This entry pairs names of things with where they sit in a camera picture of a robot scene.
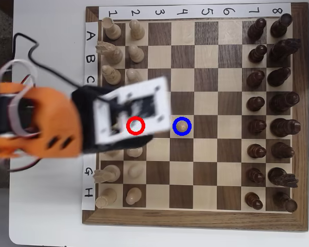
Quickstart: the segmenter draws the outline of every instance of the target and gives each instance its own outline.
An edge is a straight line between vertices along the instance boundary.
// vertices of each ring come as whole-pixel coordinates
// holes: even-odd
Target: white table
[[[240,3],[239,0],[227,0]],[[246,0],[245,3],[272,2]],[[14,33],[40,42],[38,61],[83,81],[84,16],[86,6],[144,4],[208,4],[220,0],[15,0]],[[26,58],[31,43],[18,40],[17,58]],[[14,70],[14,80],[25,72]],[[43,70],[39,85],[70,94],[74,88]],[[12,161],[12,167],[26,164]],[[89,226],[81,223],[82,160],[45,160],[10,177],[9,235],[17,244],[48,246],[309,246],[309,232],[282,233],[200,230],[159,227]]]

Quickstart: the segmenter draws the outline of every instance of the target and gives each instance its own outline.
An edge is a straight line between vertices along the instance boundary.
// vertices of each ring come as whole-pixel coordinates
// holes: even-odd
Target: red circle
[[[132,131],[132,129],[130,128],[130,124],[135,120],[138,120],[141,122],[141,129],[139,131]],[[127,120],[126,128],[127,128],[128,133],[131,135],[141,135],[143,131],[145,130],[144,120],[141,117],[137,117],[137,116],[130,117]]]

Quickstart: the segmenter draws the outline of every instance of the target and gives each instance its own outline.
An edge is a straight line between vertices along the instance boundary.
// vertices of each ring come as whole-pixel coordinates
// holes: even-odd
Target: wooden board frame
[[[98,22],[98,40],[101,40],[99,7],[86,8],[86,22]],[[293,173],[299,179],[293,189],[298,209],[292,214],[236,213],[181,210],[84,210],[82,223],[100,225],[139,225],[198,228],[225,228],[240,230],[308,231],[308,157],[309,157],[309,9],[308,3],[292,3],[293,37],[300,38],[302,46],[293,55],[293,90],[300,102],[293,107],[293,118],[302,126],[293,136]]]

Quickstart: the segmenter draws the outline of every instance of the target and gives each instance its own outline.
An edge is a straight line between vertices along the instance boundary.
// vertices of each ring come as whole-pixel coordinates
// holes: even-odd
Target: blue circle
[[[186,121],[187,123],[187,130],[184,131],[184,132],[180,132],[177,130],[176,128],[176,124],[179,122],[179,121]],[[191,121],[189,119],[187,119],[186,117],[178,117],[177,119],[174,120],[173,122],[173,130],[175,132],[175,134],[179,135],[179,136],[185,136],[185,135],[188,135],[191,131]]]

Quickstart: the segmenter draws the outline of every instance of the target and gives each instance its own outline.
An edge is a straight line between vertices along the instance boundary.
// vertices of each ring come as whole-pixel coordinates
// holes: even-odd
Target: chessboard
[[[167,96],[171,104],[171,122],[187,117],[192,129],[186,136],[173,129],[154,135],[133,158],[127,150],[99,153],[96,170],[108,165],[119,168],[121,176],[113,183],[95,185],[95,199],[104,190],[113,189],[117,198],[107,208],[83,210],[83,223],[108,225],[148,225],[202,228],[236,228],[276,231],[307,231],[308,229],[308,5],[292,3],[293,23],[287,33],[274,38],[271,25],[278,17],[266,17],[267,26],[257,41],[247,35],[257,18],[202,18],[139,20],[145,36],[135,40],[130,35],[129,20],[115,20],[121,29],[117,40],[110,40],[99,20],[101,7],[87,7],[86,23],[98,23],[97,40],[111,43],[123,52],[123,59],[113,67],[122,75],[117,85],[109,84],[101,67],[107,65],[104,56],[96,57],[98,68],[94,83],[118,88],[128,85],[126,71],[136,69],[142,80],[165,76]],[[248,59],[259,44],[268,52],[279,40],[299,38],[300,49],[284,61],[272,62],[269,55],[259,63]],[[134,63],[128,46],[137,45],[145,58]],[[274,70],[288,67],[291,76],[278,87],[266,81]],[[248,76],[261,70],[262,84],[250,88]],[[277,114],[269,107],[272,97],[294,91],[300,102]],[[246,107],[251,97],[262,97],[265,105],[257,112]],[[277,118],[295,119],[301,123],[297,135],[276,137],[270,124]],[[250,121],[258,119],[267,128],[258,135],[248,130]],[[283,142],[295,151],[293,158],[276,158],[271,147]],[[259,144],[267,150],[262,158],[251,158],[247,148]],[[143,173],[133,179],[128,170],[133,165]],[[286,188],[271,183],[268,172],[279,167],[293,173],[299,180],[298,188]],[[247,171],[256,168],[266,179],[250,181]],[[141,199],[129,205],[126,196],[138,188]],[[255,210],[245,202],[245,195],[259,196],[262,209]],[[274,196],[283,192],[295,200],[298,208],[289,213],[277,206]]]

